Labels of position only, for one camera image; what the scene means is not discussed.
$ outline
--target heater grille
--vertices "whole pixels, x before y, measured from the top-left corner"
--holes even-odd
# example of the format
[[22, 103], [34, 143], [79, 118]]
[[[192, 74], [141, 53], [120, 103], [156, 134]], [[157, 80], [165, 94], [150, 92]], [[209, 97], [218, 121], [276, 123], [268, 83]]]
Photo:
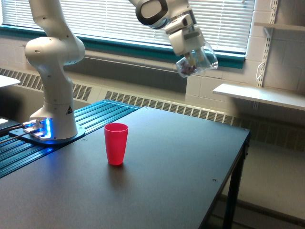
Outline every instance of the heater grille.
[[262, 122], [257, 119], [240, 118], [227, 113], [204, 109], [185, 104], [172, 103], [164, 100], [155, 100], [137, 97], [131, 94], [119, 94], [108, 91], [105, 99], [124, 102], [139, 107], [152, 107], [192, 117], [207, 119], [227, 125], [238, 126], [251, 130], [251, 140], [265, 142], [298, 151], [305, 151], [305, 130], [285, 124]]
[[[41, 77], [38, 75], [22, 73], [10, 69], [0, 68], [0, 75], [4, 75], [10, 78], [15, 78], [20, 81], [19, 86], [36, 89], [39, 91], [43, 91], [43, 84]], [[73, 98], [79, 99], [83, 101], [87, 101], [92, 87], [81, 85], [81, 84], [73, 84]]]

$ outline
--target red plastic cup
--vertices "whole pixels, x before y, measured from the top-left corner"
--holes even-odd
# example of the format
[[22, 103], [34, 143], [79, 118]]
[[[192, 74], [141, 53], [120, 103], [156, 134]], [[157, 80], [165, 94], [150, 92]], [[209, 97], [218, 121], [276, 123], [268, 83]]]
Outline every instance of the red plastic cup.
[[108, 163], [119, 166], [123, 163], [127, 143], [128, 126], [110, 123], [105, 126], [105, 142]]

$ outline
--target window blinds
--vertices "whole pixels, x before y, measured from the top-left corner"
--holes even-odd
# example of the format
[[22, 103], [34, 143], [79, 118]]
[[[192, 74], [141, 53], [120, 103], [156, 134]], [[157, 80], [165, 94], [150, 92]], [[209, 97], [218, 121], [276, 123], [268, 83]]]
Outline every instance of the window blinds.
[[[215, 50], [245, 53], [254, 0], [189, 1], [197, 25]], [[170, 45], [163, 30], [138, 22], [128, 0], [61, 0], [67, 23], [76, 34]], [[28, 0], [2, 0], [3, 24], [38, 28]]]

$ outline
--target window frame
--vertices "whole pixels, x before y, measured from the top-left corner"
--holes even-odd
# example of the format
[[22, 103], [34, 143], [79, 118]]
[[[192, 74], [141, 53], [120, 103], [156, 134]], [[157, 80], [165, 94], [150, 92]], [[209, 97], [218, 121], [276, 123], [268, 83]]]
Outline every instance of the window frame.
[[[42, 29], [0, 25], [0, 34], [21, 38], [35, 39], [46, 36]], [[137, 58], [153, 59], [169, 63], [176, 63], [181, 56], [176, 56], [171, 46], [156, 45], [141, 42], [123, 41], [118, 39], [96, 37], [91, 35], [75, 34], [85, 45], [86, 49], [98, 52], [120, 53]], [[219, 66], [242, 69], [245, 62], [245, 54], [215, 52]]]

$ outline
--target white shelf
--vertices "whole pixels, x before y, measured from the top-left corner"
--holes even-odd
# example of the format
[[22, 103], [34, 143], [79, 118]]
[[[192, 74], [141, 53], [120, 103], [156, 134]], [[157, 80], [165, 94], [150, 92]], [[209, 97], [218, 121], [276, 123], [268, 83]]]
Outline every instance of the white shelf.
[[4, 75], [0, 75], [0, 87], [11, 86], [14, 84], [19, 84], [20, 81], [14, 78], [6, 77]]
[[305, 26], [297, 26], [297, 25], [270, 24], [270, 23], [260, 23], [260, 22], [255, 22], [254, 25], [263, 26], [266, 28], [278, 29], [278, 30], [305, 31]]
[[215, 94], [305, 111], [305, 96], [281, 90], [223, 83]]

